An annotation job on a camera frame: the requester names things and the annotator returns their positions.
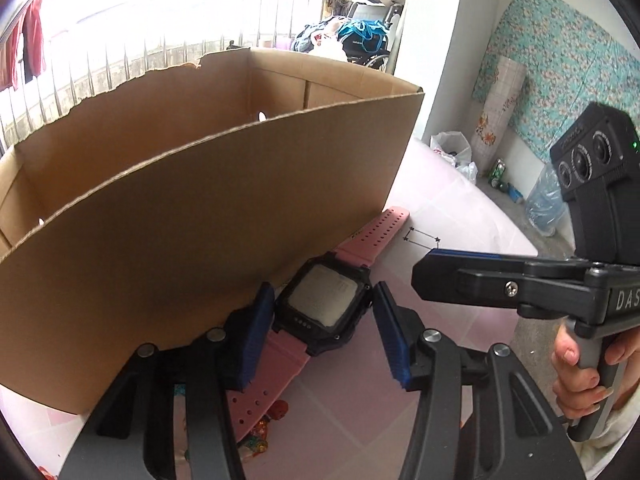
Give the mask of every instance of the screw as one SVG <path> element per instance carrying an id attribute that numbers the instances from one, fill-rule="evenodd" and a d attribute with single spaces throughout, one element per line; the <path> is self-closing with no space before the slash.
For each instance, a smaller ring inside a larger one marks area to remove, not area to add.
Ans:
<path id="1" fill-rule="evenodd" d="M 138 347 L 138 352 L 137 354 L 142 357 L 151 357 L 154 353 L 156 352 L 156 347 L 153 346 L 151 343 L 144 343 L 143 345 L 140 345 Z"/>
<path id="2" fill-rule="evenodd" d="M 433 328 L 429 328 L 422 332 L 422 338 L 427 343 L 437 343 L 438 341 L 440 341 L 440 339 L 442 339 L 442 334 L 437 330 L 434 330 Z"/>
<path id="3" fill-rule="evenodd" d="M 212 328 L 207 332 L 207 339 L 212 343 L 219 343 L 224 341 L 226 337 L 225 329 L 220 328 L 219 326 Z"/>
<path id="4" fill-rule="evenodd" d="M 518 284 L 516 282 L 507 282 L 504 286 L 504 293 L 510 298 L 515 298 L 518 293 Z"/>
<path id="5" fill-rule="evenodd" d="M 496 354 L 498 357 L 507 357 L 507 355 L 509 355 L 510 353 L 511 348 L 509 348 L 504 343 L 498 343 L 497 345 L 494 345 L 494 354 Z"/>

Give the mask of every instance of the watch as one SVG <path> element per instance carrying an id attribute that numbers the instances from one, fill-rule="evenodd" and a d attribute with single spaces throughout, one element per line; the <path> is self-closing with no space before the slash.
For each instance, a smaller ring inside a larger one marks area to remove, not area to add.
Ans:
<path id="1" fill-rule="evenodd" d="M 227 391 L 236 441 L 260 421 L 312 356 L 338 349 L 353 336 L 370 305 L 369 269 L 409 217 L 392 207 L 332 252 L 308 260 L 274 308 L 254 380 Z"/>

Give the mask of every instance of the watch strap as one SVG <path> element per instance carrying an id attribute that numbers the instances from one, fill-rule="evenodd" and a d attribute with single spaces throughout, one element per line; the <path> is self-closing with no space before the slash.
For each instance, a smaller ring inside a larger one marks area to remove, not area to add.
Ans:
<path id="1" fill-rule="evenodd" d="M 284 330 L 269 330 L 254 380 L 244 392 L 226 392 L 236 442 L 260 421 L 308 361 L 306 344 Z"/>
<path id="2" fill-rule="evenodd" d="M 370 267 L 409 218 L 409 212 L 393 206 L 335 248 L 335 256 L 354 267 Z"/>

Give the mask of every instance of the watch face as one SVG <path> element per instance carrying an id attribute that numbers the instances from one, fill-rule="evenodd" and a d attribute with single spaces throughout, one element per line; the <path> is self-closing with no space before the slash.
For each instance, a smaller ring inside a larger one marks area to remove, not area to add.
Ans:
<path id="1" fill-rule="evenodd" d="M 274 329 L 284 329 L 318 355 L 339 348 L 353 335 L 370 303 L 369 269 L 337 260 L 333 253 L 312 258 L 276 300 Z"/>
<path id="2" fill-rule="evenodd" d="M 289 296 L 295 311 L 331 329 L 347 312 L 358 293 L 358 283 L 322 264 L 303 276 Z"/>

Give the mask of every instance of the green can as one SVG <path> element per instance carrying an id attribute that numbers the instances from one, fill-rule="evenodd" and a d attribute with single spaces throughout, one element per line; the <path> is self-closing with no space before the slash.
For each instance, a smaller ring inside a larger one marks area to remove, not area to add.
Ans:
<path id="1" fill-rule="evenodd" d="M 502 177 L 504 176 L 504 172 L 506 170 L 507 166 L 504 161 L 501 158 L 497 159 L 494 163 L 494 166 L 491 168 L 491 171 L 489 172 L 489 184 L 497 189 L 497 187 L 500 186 L 500 183 L 502 182 Z"/>

